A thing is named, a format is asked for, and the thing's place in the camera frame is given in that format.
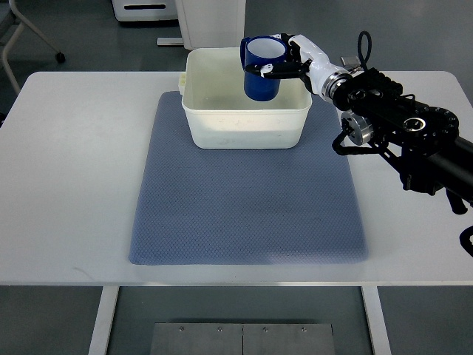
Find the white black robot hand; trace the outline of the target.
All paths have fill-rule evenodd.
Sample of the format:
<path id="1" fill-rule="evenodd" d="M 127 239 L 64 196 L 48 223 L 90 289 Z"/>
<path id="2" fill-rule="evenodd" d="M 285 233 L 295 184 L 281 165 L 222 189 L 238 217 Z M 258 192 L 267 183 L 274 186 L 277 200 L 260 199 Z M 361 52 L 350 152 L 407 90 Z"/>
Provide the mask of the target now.
<path id="1" fill-rule="evenodd" d="M 285 62 L 275 64 L 266 78 L 298 78 L 308 92 L 325 101 L 332 100 L 339 86 L 351 79 L 346 69 L 332 64 L 327 54 L 305 36 L 287 33 L 266 36 L 281 39 L 287 48 Z"/>

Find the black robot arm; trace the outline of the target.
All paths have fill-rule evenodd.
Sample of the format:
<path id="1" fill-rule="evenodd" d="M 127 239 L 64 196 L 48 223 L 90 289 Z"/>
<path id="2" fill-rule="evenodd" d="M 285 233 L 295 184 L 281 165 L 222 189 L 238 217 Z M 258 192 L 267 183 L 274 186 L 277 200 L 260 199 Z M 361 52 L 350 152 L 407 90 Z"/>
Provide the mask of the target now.
<path id="1" fill-rule="evenodd" d="M 341 133 L 332 143 L 338 155 L 380 155 L 396 172 L 403 188 L 435 195 L 446 190 L 452 211 L 467 213 L 472 204 L 472 142 L 460 137 L 459 120 L 450 110 L 417 101 L 401 84 L 369 68 L 371 42 L 358 36 L 363 72 L 334 84 L 331 92 L 341 110 Z"/>

